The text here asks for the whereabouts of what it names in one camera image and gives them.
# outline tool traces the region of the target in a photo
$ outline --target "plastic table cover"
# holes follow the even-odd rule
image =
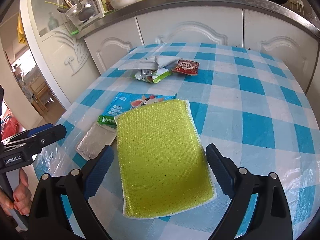
[[[152,55],[200,62],[197,76],[173,74],[158,84],[131,78],[117,68]],[[296,239],[320,205],[320,132],[301,87],[279,59],[237,47],[203,43],[165,43],[138,47],[90,85],[60,118],[67,136],[47,146],[34,163],[38,178],[68,174],[85,160],[75,151],[92,123],[118,92],[175,95],[190,101],[191,113],[204,148],[214,143],[221,154],[252,174],[279,175],[289,203]],[[230,199],[215,181],[217,198],[189,211],[150,220],[122,215],[123,192],[118,159],[89,203],[114,240],[206,240],[223,217]],[[256,195],[238,231],[245,233]],[[63,196],[74,232],[81,235]]]

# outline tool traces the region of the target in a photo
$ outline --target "stainless steel counter edge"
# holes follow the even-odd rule
[[[319,40],[320,31],[312,23],[288,8],[268,0],[143,0],[97,19],[80,31],[76,38],[89,36],[98,30],[137,15],[187,6],[224,6],[261,12],[295,25]]]

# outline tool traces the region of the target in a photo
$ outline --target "bolt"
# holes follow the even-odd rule
[[[274,172],[270,173],[270,177],[273,178],[273,179],[276,179],[278,178],[278,175]]]
[[[243,175],[248,173],[248,170],[246,168],[239,168],[239,172]]]
[[[78,169],[74,169],[71,171],[72,176],[77,176],[79,173],[80,173],[80,171]]]
[[[41,179],[44,179],[46,180],[47,178],[49,178],[49,174],[48,173],[45,173],[41,176]]]

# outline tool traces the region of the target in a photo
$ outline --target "blue and white tablecloth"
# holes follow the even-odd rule
[[[127,60],[151,55],[198,61],[199,74],[173,74],[150,84],[131,78],[130,71],[117,69]],[[45,172],[66,175],[84,165],[75,146],[118,92],[177,93],[177,98],[190,101],[204,148],[214,143],[223,156],[252,174],[276,172],[289,203],[295,239],[319,208],[320,132],[301,87],[281,60],[215,44],[152,44],[129,52],[93,82],[58,121],[67,128],[67,136],[37,157],[38,178]],[[215,183],[218,197],[201,207],[151,220],[125,218],[116,154],[101,185],[89,203],[114,240],[207,240],[230,203]],[[69,220],[76,225],[66,199]],[[238,235],[245,233],[255,201],[253,196]]]

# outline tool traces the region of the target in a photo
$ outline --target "yellow sponge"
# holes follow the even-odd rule
[[[123,215],[150,219],[200,206],[215,196],[187,100],[169,100],[116,118]]]

